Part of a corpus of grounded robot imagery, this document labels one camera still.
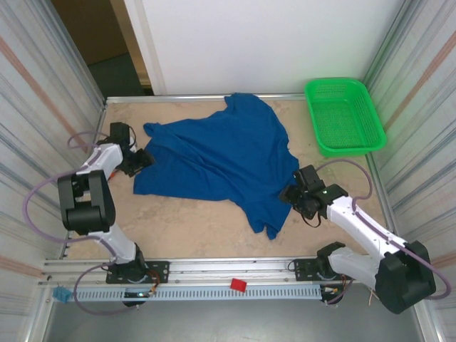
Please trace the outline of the blue printed t-shirt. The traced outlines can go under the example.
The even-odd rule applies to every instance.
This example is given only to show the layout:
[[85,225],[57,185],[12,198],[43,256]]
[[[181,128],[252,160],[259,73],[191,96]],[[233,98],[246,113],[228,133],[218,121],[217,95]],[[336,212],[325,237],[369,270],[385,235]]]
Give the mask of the blue printed t-shirt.
[[299,161],[273,109],[253,94],[235,93],[207,118],[146,123],[145,149],[155,163],[135,176],[136,195],[229,200],[256,233],[270,240],[291,210],[280,192],[294,182]]

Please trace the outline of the thin aluminium table edge rail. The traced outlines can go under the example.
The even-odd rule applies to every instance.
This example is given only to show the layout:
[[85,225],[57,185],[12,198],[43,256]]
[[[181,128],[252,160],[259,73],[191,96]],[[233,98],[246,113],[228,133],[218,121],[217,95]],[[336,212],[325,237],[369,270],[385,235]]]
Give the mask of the thin aluminium table edge rail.
[[[106,105],[126,103],[193,103],[223,101],[226,95],[151,95],[107,97]],[[263,101],[306,100],[303,93],[256,94]]]

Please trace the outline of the wide aluminium mounting rail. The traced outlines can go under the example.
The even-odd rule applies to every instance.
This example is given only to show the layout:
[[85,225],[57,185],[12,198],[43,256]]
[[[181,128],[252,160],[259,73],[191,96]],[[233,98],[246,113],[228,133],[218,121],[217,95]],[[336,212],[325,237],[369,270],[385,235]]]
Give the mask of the wide aluminium mounting rail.
[[[170,259],[166,286],[229,286],[232,279],[253,285],[282,285],[296,281],[290,257]],[[44,262],[39,286],[72,285],[83,271],[104,259],[60,259]]]

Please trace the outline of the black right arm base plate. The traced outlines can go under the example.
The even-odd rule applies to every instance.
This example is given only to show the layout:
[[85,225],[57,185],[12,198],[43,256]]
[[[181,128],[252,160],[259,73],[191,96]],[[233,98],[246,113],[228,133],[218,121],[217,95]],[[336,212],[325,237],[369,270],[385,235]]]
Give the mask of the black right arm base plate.
[[295,275],[296,281],[349,281],[351,277],[336,273],[328,259],[304,258],[293,259],[287,265],[287,270]]

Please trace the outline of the green plastic basket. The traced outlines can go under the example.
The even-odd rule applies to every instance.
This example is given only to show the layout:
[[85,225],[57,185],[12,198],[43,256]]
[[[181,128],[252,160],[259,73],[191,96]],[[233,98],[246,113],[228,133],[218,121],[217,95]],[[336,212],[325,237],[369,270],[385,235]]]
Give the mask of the green plastic basket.
[[320,153],[365,155],[385,147],[387,137],[367,88],[353,78],[318,78],[304,86]]

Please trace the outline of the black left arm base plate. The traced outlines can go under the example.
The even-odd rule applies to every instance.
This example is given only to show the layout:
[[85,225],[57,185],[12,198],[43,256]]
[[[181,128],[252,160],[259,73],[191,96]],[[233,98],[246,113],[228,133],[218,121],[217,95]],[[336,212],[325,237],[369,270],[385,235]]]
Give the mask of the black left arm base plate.
[[107,284],[166,284],[168,282],[170,263],[168,261],[146,261],[139,265],[110,265],[105,282]]

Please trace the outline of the brown cardboard box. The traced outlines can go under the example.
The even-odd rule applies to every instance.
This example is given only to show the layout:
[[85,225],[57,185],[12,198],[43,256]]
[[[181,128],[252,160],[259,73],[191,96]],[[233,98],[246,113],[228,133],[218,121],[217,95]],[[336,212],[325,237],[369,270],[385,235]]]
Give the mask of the brown cardboard box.
[[110,0],[51,0],[86,64],[128,52]]

